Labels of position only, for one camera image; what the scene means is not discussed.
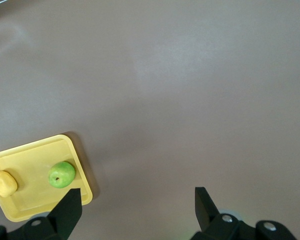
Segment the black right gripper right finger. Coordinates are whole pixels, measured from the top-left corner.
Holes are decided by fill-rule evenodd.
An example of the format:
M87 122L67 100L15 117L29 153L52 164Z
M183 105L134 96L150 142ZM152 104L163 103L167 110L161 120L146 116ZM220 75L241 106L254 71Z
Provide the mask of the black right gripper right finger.
M283 224L260 220L255 227L230 213L220 213L205 187L196 187L195 215L200 226L193 240L295 240Z

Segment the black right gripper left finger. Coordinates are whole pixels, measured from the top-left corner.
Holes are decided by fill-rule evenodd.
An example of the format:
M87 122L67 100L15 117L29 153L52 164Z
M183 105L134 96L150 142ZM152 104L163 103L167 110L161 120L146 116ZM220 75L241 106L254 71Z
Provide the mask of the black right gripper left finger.
M47 216L35 217L11 232L0 225L0 240L67 240L81 216L81 190L72 188Z

